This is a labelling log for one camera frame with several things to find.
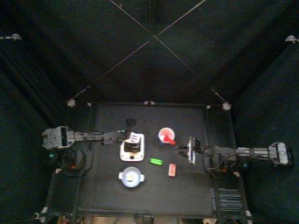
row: cable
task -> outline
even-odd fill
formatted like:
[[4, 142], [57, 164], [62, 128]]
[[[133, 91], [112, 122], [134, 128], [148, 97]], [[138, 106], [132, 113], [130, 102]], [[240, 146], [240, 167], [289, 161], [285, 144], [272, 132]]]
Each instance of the cable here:
[[225, 159], [229, 158], [229, 157], [233, 156], [233, 155], [237, 155], [237, 154], [244, 154], [244, 153], [235, 152], [235, 153], [228, 154], [228, 155], [220, 160], [219, 165], [215, 166], [215, 167], [212, 167], [212, 168], [208, 168], [208, 170], [216, 170], [217, 168], [220, 168], [220, 165], [221, 165], [221, 163], [225, 161]]

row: black enclosure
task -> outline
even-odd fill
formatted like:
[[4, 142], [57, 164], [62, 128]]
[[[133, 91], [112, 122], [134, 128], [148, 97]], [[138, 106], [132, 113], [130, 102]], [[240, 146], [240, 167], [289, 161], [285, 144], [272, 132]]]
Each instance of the black enclosure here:
[[[49, 152], [41, 147], [42, 131], [61, 125], [78, 131], [110, 131], [121, 128], [118, 124], [124, 125], [128, 114], [137, 110], [148, 121], [137, 128], [150, 139], [162, 122], [174, 121], [170, 125], [180, 142], [194, 135], [203, 144], [216, 138], [227, 147], [288, 144], [293, 167], [276, 169], [255, 163], [243, 178], [248, 210], [257, 221], [297, 223], [299, 43], [285, 41], [289, 35], [299, 38], [297, 11], [295, 0], [1, 1], [0, 222], [37, 222], [33, 213], [42, 209], [54, 179]], [[74, 107], [68, 107], [69, 100], [74, 100]], [[223, 109], [223, 103], [231, 110]], [[209, 121], [205, 115], [212, 112], [216, 114]], [[100, 168], [108, 167], [109, 160], [100, 155], [108, 151], [108, 159], [117, 156], [109, 147], [92, 144], [100, 163], [93, 164], [85, 179], [105, 174]], [[165, 161], [173, 159], [182, 168], [185, 175], [177, 173], [177, 180], [185, 177], [192, 181], [190, 175], [199, 176], [192, 183], [204, 193], [197, 194], [189, 184], [189, 198], [211, 207], [207, 195], [212, 183], [200, 161], [194, 167], [184, 167], [186, 161], [184, 164], [181, 158], [168, 157], [154, 140], [148, 147], [153, 149], [148, 156], [160, 153]], [[109, 175], [122, 168], [116, 164], [114, 170], [106, 169], [110, 185]], [[144, 172], [168, 186], [158, 172], [157, 176], [146, 169]], [[57, 195], [65, 190], [76, 196], [77, 180], [69, 183], [57, 178], [54, 181], [65, 182]], [[110, 188], [110, 194], [120, 184]], [[78, 199], [78, 212], [92, 213], [93, 209], [121, 214], [122, 205], [112, 198], [106, 197], [102, 206], [94, 203], [92, 199], [105, 197], [89, 190], [90, 185], [104, 187], [102, 182], [82, 179], [85, 197]], [[56, 202], [66, 210], [72, 204], [60, 199]], [[199, 212], [189, 206], [184, 207], [185, 216], [212, 216], [207, 207]], [[152, 209], [157, 207], [149, 199], [137, 212], [146, 214]], [[174, 206], [164, 209], [182, 216], [180, 211]]]

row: black table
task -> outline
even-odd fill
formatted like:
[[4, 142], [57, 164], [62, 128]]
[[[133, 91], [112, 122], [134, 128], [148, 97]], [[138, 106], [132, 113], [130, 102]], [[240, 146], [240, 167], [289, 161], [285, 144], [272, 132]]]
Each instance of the black table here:
[[[125, 128], [125, 119], [134, 118], [134, 133], [144, 134], [144, 160], [120, 160], [117, 144], [93, 143], [92, 168], [80, 180], [56, 175], [58, 188], [50, 190], [53, 211], [90, 215], [152, 214], [173, 217], [212, 217], [211, 177], [201, 168], [201, 155], [190, 165], [185, 157], [173, 153], [173, 146], [161, 145], [160, 128], [174, 132], [176, 144], [185, 144], [189, 137], [201, 143], [235, 147], [229, 112], [221, 107], [184, 107], [182, 105], [138, 106], [97, 104], [92, 108], [74, 108], [66, 125], [77, 131], [109, 132]], [[162, 166], [149, 164], [148, 158], [160, 158]], [[176, 164], [176, 177], [168, 177], [168, 164]], [[144, 182], [126, 188], [117, 174], [128, 167], [144, 174]]]

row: white object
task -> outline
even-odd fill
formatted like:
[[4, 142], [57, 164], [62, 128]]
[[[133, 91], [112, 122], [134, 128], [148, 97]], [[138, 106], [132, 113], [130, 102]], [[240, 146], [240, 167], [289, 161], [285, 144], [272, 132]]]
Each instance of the white object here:
[[223, 107], [224, 110], [229, 110], [231, 109], [231, 104], [228, 102], [224, 102], [221, 104], [221, 107]]
[[126, 167], [124, 171], [117, 174], [117, 178], [121, 179], [126, 187], [136, 187], [138, 183], [145, 180], [145, 176], [133, 166]]
[[68, 103], [68, 106], [69, 106], [69, 107], [74, 107], [74, 105], [76, 105], [76, 101], [74, 101], [73, 99], [69, 99], [69, 100], [66, 101], [66, 103]]
[[[129, 144], [134, 144], [138, 152], [125, 151], [125, 147]], [[145, 136], [130, 132], [129, 138], [120, 144], [120, 159], [126, 162], [141, 161], [145, 157]]]
[[162, 128], [162, 129], [160, 129], [160, 131], [158, 131], [158, 138], [160, 138], [161, 142], [162, 142], [164, 144], [168, 144], [169, 142], [165, 142], [165, 141], [164, 141], [165, 136], [168, 136], [168, 137], [173, 140], [173, 138], [174, 138], [174, 134], [173, 134], [173, 130], [172, 130], [172, 129], [169, 129], [169, 128]]

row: small toy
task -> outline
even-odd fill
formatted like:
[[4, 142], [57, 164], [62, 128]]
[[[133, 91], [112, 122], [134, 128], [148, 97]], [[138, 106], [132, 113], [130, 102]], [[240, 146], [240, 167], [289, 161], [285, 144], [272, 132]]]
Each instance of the small toy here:
[[169, 164], [168, 176], [174, 177], [176, 164]]
[[152, 165], [164, 165], [164, 161], [161, 160], [161, 159], [158, 159], [158, 158], [149, 158], [149, 163], [152, 164]]

